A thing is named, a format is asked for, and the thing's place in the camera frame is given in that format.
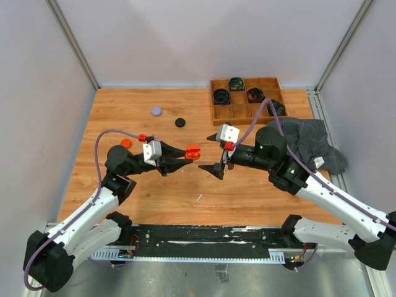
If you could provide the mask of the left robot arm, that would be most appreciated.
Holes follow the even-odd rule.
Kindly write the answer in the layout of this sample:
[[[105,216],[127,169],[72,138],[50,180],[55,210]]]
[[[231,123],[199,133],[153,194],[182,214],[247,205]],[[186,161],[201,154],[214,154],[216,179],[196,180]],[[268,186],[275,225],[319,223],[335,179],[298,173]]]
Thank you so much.
[[[78,266],[103,246],[127,244],[132,229],[122,223],[124,216],[115,212],[132,193],[136,182],[130,177],[149,171],[162,176],[191,164],[185,150],[151,140],[134,155],[125,146],[115,145],[107,153],[106,174],[99,176],[94,193],[71,215],[48,232],[35,231],[27,241],[24,259],[24,283],[34,291],[32,278],[50,292],[60,290]]]

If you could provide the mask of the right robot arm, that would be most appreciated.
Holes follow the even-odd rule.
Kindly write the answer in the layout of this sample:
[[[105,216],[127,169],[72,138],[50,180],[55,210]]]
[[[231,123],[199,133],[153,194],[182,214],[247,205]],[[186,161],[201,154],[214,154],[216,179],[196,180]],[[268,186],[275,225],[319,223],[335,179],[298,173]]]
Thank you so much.
[[[289,248],[298,243],[315,243],[351,252],[363,264],[385,271],[395,248],[395,212],[385,213],[366,205],[328,181],[320,172],[309,170],[287,154],[287,141],[274,127],[256,132],[253,146],[238,144],[239,129],[223,124],[207,137],[219,142],[220,162],[202,165],[218,179],[224,169],[235,165],[269,173],[279,190],[308,200],[341,221],[340,225],[319,223],[300,215],[289,215],[281,227],[281,242]]]

